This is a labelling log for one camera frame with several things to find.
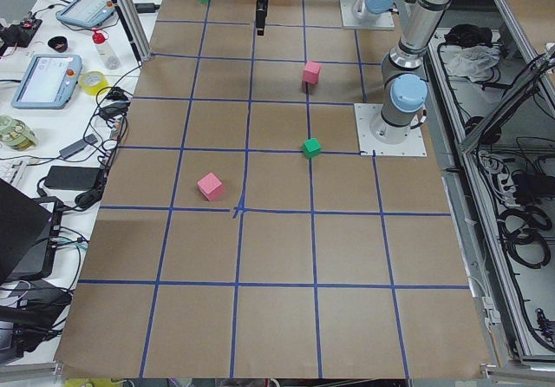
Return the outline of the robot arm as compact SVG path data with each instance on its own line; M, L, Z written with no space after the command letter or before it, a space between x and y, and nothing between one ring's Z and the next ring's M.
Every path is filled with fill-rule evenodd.
M394 8L394 0L355 0L351 14L358 21L376 19Z
M375 138L400 143L427 99L428 87L415 74L430 39L451 0L416 0L399 42L382 61L385 102L370 123Z

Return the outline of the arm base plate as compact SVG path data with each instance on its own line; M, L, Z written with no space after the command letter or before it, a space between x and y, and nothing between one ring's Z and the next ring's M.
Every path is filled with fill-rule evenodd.
M405 127L393 127L382 119L382 105L354 105L359 153L363 156L426 157L427 150L419 122L414 115Z
M369 0L339 0L342 24L351 30L389 30L395 28L392 13L392 3L388 8L378 8L373 12L367 7Z

